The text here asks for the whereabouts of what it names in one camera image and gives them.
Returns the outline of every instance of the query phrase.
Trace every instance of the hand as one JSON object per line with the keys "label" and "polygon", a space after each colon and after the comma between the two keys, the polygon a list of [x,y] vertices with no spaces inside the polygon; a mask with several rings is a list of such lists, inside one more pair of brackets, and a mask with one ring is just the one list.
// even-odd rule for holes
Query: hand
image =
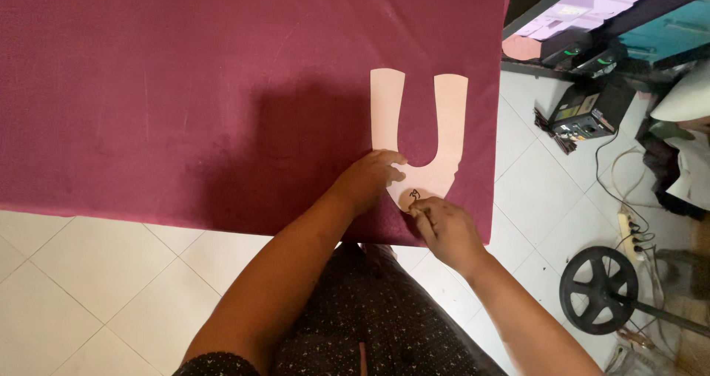
{"label": "hand", "polygon": [[404,180],[404,172],[399,172],[392,163],[404,165],[407,159],[391,150],[374,150],[346,169],[327,194],[352,205],[353,215],[358,216],[375,205],[385,188],[393,181]]}
{"label": "hand", "polygon": [[409,214],[417,220],[417,228],[441,262],[463,277],[475,271],[476,264],[488,257],[474,221],[465,209],[438,197],[416,200]]}

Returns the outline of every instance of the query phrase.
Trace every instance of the white tile floor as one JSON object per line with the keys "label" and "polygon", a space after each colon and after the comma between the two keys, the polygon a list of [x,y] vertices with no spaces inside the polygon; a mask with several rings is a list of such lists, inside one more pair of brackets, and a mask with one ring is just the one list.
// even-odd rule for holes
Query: white tile floor
{"label": "white tile floor", "polygon": [[[614,337],[586,335],[566,322],[557,295],[567,259],[619,238],[617,203],[594,178],[594,150],[565,156],[533,124],[569,84],[501,74],[495,205],[488,250],[600,364]],[[601,150],[601,180],[636,145],[647,103],[635,99],[617,140]],[[627,189],[643,171],[640,154],[619,161]],[[654,179],[630,199],[655,204]],[[687,245],[689,222],[654,208],[656,242]],[[87,217],[0,211],[0,375],[170,375],[192,336],[267,238]],[[511,375],[490,317],[456,272],[427,249],[394,247],[402,266]]]}

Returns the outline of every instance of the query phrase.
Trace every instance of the power strip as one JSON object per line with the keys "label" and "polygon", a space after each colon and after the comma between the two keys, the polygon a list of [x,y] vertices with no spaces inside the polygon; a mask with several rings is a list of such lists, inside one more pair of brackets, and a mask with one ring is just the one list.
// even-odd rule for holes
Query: power strip
{"label": "power strip", "polygon": [[636,222],[634,214],[628,211],[625,206],[622,206],[621,209],[619,209],[617,216],[619,220],[619,229],[621,230],[621,238],[633,235],[623,241],[623,249],[629,261],[631,261],[631,263],[636,266],[639,262],[644,260],[643,255],[641,255],[641,253],[637,253],[633,249],[635,246],[633,244],[633,239],[637,237],[635,234],[633,234],[633,231],[631,229],[631,223],[638,225],[638,222]]}

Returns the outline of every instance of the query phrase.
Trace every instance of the black wheel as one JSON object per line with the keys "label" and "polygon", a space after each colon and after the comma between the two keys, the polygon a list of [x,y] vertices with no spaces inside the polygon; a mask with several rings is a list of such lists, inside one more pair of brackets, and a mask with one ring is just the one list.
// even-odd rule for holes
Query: black wheel
{"label": "black wheel", "polygon": [[[619,266],[613,275],[607,274],[603,258],[608,257]],[[591,280],[584,283],[575,281],[579,268],[587,262],[591,263]],[[631,262],[620,252],[610,247],[590,247],[575,255],[564,268],[559,281],[559,301],[562,304],[564,316],[583,332],[589,334],[609,334],[623,326],[633,314],[633,307],[622,304],[613,298],[619,289],[626,284],[626,297],[632,301],[638,298],[638,278]],[[572,293],[578,293],[589,298],[589,305],[581,315],[577,315],[572,305]],[[604,309],[611,310],[609,321],[595,324],[594,321]]]}

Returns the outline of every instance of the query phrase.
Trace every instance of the wire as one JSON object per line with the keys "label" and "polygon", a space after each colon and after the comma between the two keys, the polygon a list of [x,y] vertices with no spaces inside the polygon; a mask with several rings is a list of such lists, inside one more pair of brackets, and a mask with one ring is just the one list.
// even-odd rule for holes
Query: wire
{"label": "wire", "polygon": [[599,182],[599,185],[601,186],[601,188],[604,189],[604,191],[606,191],[606,193],[607,193],[609,196],[613,197],[615,200],[617,200],[619,203],[621,203],[622,206],[626,206],[626,207],[628,207],[629,209],[631,209],[640,219],[642,219],[642,220],[644,221],[644,223],[646,224],[646,228],[645,228],[645,230],[639,231],[639,233],[646,233],[646,232],[648,232],[649,228],[651,227],[650,223],[648,223],[648,221],[646,220],[646,218],[644,218],[641,214],[639,214],[638,211],[637,211],[636,209],[634,209],[634,207],[632,207],[631,205],[629,205],[628,203],[626,203],[625,200],[619,199],[619,198],[616,197],[614,194],[612,194],[612,192],[610,192],[610,191],[606,188],[606,186],[601,182],[601,180],[599,180],[599,150],[600,150],[602,147],[604,147],[604,146],[606,146],[606,145],[609,145],[609,144],[612,143],[614,140],[616,140],[617,136],[619,136],[619,129],[616,130],[616,133],[614,133],[614,137],[613,137],[610,141],[608,141],[607,143],[605,143],[605,144],[603,144],[603,145],[601,145],[601,146],[599,146],[599,147],[596,148],[596,152],[594,152],[594,162],[596,163],[596,171],[594,172],[594,175],[595,175],[595,177],[596,177],[596,181]]}
{"label": "wire", "polygon": [[[629,209],[631,209],[640,219],[642,219],[642,220],[644,221],[644,223],[646,224],[646,228],[645,228],[644,230],[640,230],[640,227],[639,227],[638,230],[632,230],[632,232],[631,232],[628,236],[626,236],[626,237],[624,237],[623,239],[621,239],[621,241],[616,245],[616,247],[614,247],[615,250],[618,250],[618,248],[619,248],[619,246],[621,245],[621,243],[623,243],[624,240],[626,240],[627,238],[629,238],[629,237],[631,237],[631,236],[641,234],[641,235],[644,235],[644,237],[645,237],[646,232],[648,232],[648,230],[651,228],[651,224],[648,223],[648,221],[646,220],[646,218],[644,218],[641,214],[638,213],[638,211],[637,211],[636,209],[634,209],[634,207],[632,207],[630,204],[628,204],[628,203],[626,202],[626,196],[628,196],[628,194],[631,193],[631,191],[634,190],[634,189],[636,188],[636,186],[638,186],[638,184],[641,182],[641,180],[639,180],[638,182],[634,183],[633,186],[631,186],[631,189],[630,189],[628,192],[626,192],[626,195],[623,197],[623,199],[619,199],[619,198],[616,197],[614,194],[612,194],[612,192],[610,192],[610,191],[606,188],[606,186],[601,182],[601,180],[599,179],[599,150],[601,150],[602,147],[604,147],[604,146],[606,146],[606,145],[609,145],[609,144],[612,143],[614,140],[616,140],[616,138],[619,136],[619,131],[620,131],[620,129],[617,129],[616,132],[614,133],[614,137],[611,138],[611,140],[609,140],[607,143],[605,143],[605,144],[603,144],[603,145],[601,145],[601,146],[599,146],[599,147],[596,148],[596,151],[594,152],[594,163],[596,164],[596,169],[595,169],[595,171],[594,171],[594,176],[596,177],[596,181],[599,183],[599,186],[601,186],[601,188],[604,189],[604,191],[606,191],[606,194],[608,194],[609,196],[611,196],[611,197],[613,197],[614,199],[616,199],[619,203],[621,203],[622,207],[625,206],[625,207],[628,207]],[[627,150],[626,152],[620,154],[619,156],[616,157],[616,160],[618,160],[619,157],[623,156],[624,154],[628,154],[629,152],[630,152],[630,150]],[[644,240],[641,240],[641,242],[642,242],[642,243],[645,243],[645,242],[649,242],[649,241],[653,240],[653,238],[656,237],[656,235],[655,235],[654,233],[651,233],[651,234],[653,235],[652,237],[647,238],[647,239],[644,239]],[[610,270],[610,269],[611,269],[611,261],[609,260],[609,262],[608,262],[607,265],[606,265],[606,274],[607,274],[607,275],[609,275],[609,270]]]}

